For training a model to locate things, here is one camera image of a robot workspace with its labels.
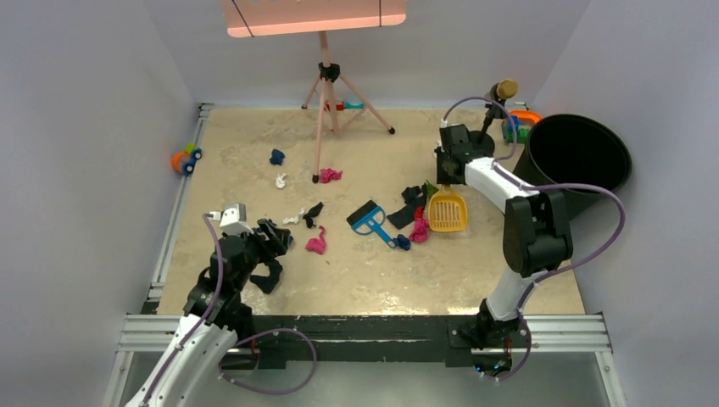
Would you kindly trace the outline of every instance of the wall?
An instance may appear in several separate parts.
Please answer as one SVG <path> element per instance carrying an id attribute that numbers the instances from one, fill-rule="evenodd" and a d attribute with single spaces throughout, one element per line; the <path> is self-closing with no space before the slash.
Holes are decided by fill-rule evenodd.
<path id="1" fill-rule="evenodd" d="M 0 55 L 0 404 L 100 405 L 196 109 L 140 0 L 6 2 Z"/>
<path id="2" fill-rule="evenodd" d="M 316 34 L 231 38 L 220 0 L 144 1 L 198 100 L 273 108 L 304 101 L 320 62 Z M 446 108 L 505 77 L 520 82 L 516 100 L 529 100 L 588 3 L 409 0 L 402 25 L 331 31 L 329 43 L 377 106 Z"/>
<path id="3" fill-rule="evenodd" d="M 594 0 L 535 101 L 607 124 L 633 156 L 627 229 L 577 273 L 587 311 L 605 312 L 632 406 L 716 405 L 716 12 L 711 0 Z M 576 255 L 615 213 L 606 204 L 572 225 Z"/>

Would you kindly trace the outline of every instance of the crumpled pink cloth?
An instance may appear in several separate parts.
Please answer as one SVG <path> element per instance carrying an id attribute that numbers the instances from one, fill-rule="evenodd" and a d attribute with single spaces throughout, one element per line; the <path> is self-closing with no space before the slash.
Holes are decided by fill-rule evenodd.
<path id="1" fill-rule="evenodd" d="M 320 238 L 312 237 L 304 246 L 310 252 L 324 254 L 327 243 L 325 242 L 325 227 L 320 226 Z"/>
<path id="2" fill-rule="evenodd" d="M 410 233 L 410 241 L 415 243 L 425 242 L 429 238 L 429 222 L 425 218 L 415 219 L 415 228 Z"/>
<path id="3" fill-rule="evenodd" d="M 323 168 L 320 170 L 320 182 L 327 184 L 329 181 L 341 180 L 342 171 L 335 171 L 332 168 Z"/>

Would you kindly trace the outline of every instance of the tripod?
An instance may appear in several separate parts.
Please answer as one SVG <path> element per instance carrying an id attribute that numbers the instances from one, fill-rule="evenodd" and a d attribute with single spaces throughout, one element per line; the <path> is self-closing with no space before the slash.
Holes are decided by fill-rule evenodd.
<path id="1" fill-rule="evenodd" d="M 304 100 L 302 109 L 307 108 L 307 104 L 312 99 L 312 95 L 317 93 L 317 84 L 322 82 L 320 89 L 320 113 L 317 115 L 317 147 L 315 148 L 315 172 L 312 175 L 312 182 L 315 184 L 320 181 L 320 148 L 322 145 L 322 121 L 325 113 L 325 96 L 328 99 L 330 105 L 330 118 L 332 119 L 332 131 L 335 133 L 344 130 L 350 123 L 360 117 L 367 109 L 369 109 L 378 120 L 387 128 L 389 134 L 394 134 L 394 127 L 392 127 L 384 117 L 378 112 L 367 97 L 357 88 L 347 76 L 340 72 L 339 65 L 333 64 L 330 61 L 330 48 L 327 46 L 327 33 L 320 31 L 320 50 L 322 51 L 322 62 L 319 63 L 320 73 L 315 78 L 315 83 L 312 84 L 312 88 L 309 90 L 307 98 Z M 337 79 L 341 79 L 350 91 L 354 92 L 357 97 L 362 100 L 365 105 L 362 110 L 357 112 L 350 120 L 347 121 L 342 127 L 339 126 L 337 121 L 337 99 L 335 98 L 335 87 L 334 83 Z"/>

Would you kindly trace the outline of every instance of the black cord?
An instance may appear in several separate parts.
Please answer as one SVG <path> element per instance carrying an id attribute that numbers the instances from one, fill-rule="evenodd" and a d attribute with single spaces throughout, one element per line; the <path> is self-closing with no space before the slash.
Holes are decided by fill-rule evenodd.
<path id="1" fill-rule="evenodd" d="M 232 0 L 232 5 L 235 6 L 235 10 L 237 10 L 237 13 L 240 14 L 240 18 L 242 19 L 242 22 L 245 24 L 246 27 L 248 27 L 249 36 L 254 38 L 254 34 L 252 33 L 252 30 L 249 28 L 249 24 L 247 24 L 247 21 L 245 20 L 245 16 L 242 15 L 242 11 L 240 11 L 240 8 L 237 6 L 237 3 L 235 3 L 235 0 Z"/>

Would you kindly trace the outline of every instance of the pink music stand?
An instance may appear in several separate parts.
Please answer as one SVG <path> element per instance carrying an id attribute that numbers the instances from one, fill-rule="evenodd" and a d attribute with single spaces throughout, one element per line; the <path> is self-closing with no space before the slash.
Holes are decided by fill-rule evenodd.
<path id="1" fill-rule="evenodd" d="M 329 99 L 332 131 L 340 132 L 355 119 L 369 109 L 394 134 L 392 127 L 377 112 L 372 103 L 365 97 L 349 78 L 341 73 L 338 64 L 330 60 L 330 48 L 327 45 L 327 31 L 349 28 L 382 27 L 397 25 L 407 16 L 407 0 L 221 0 L 227 23 L 227 33 L 237 38 L 255 36 L 274 36 L 297 32 L 317 31 L 320 34 L 320 50 L 322 62 L 315 83 L 302 105 L 317 93 L 317 84 L 322 82 L 320 90 L 320 109 L 317 117 L 317 147 L 315 150 L 315 172 L 312 182 L 320 179 L 320 146 L 322 144 L 322 120 L 325 106 L 325 95 Z M 347 87 L 357 95 L 364 108 L 350 120 L 339 127 L 337 120 L 337 102 L 334 81 L 341 79 Z"/>

